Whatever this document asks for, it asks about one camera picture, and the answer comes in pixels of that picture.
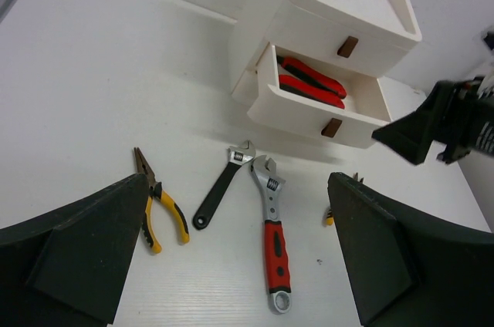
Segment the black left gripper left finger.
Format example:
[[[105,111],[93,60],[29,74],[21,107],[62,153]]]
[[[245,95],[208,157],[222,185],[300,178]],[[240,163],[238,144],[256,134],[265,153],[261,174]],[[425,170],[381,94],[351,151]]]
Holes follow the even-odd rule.
[[[113,324],[147,199],[147,178],[133,174],[3,228],[1,324]]]

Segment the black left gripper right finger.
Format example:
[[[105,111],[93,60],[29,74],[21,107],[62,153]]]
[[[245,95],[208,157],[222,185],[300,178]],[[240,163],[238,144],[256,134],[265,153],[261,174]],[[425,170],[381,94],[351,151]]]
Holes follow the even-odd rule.
[[[338,172],[328,179],[362,326],[491,326],[493,235],[391,199]]]

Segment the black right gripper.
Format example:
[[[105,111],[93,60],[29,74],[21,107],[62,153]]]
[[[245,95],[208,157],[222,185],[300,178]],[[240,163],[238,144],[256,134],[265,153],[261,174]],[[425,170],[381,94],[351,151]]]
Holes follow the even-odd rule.
[[[435,84],[412,113],[376,129],[372,139],[415,166],[427,157],[435,134],[445,149],[437,156],[452,164],[472,151],[493,156],[493,73],[455,83]]]

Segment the yellow needle nose pliers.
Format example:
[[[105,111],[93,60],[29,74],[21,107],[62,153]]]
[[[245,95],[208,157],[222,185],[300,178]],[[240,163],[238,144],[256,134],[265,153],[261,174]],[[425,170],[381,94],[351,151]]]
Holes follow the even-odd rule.
[[[361,184],[364,182],[364,177],[359,175],[358,172],[354,173],[353,179]],[[326,227],[334,225],[335,219],[339,219],[342,216],[342,213],[343,211],[341,209],[339,209],[338,211],[334,211],[334,208],[329,205],[323,215],[323,225]]]

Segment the red black utility knife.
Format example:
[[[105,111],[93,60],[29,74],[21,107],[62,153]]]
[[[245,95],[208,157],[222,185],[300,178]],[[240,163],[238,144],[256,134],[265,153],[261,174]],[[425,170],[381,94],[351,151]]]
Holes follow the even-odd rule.
[[[318,89],[290,75],[279,75],[279,88],[289,93],[345,109],[343,100],[331,91]]]
[[[316,71],[304,62],[287,56],[277,56],[276,61],[288,73],[304,81],[310,86],[332,92],[340,99],[345,99],[347,97],[347,91],[341,83]]]

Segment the white drawer cabinet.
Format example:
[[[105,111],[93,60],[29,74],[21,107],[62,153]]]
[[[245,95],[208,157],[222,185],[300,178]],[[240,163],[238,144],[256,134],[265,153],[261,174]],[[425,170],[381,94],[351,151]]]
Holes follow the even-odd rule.
[[[232,96],[249,110],[270,44],[381,80],[420,41],[410,0],[247,0],[228,44]]]

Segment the white drawer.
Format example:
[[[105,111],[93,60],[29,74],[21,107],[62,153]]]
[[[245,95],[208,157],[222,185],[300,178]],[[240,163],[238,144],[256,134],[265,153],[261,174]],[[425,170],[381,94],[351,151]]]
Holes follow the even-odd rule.
[[[247,111],[249,118],[302,137],[361,149],[370,147],[374,130],[391,121],[380,80],[301,56],[302,62],[338,80],[347,91],[343,109],[330,106],[280,88],[279,75],[285,70],[277,58],[294,55],[272,44],[266,47],[256,65],[258,96]]]

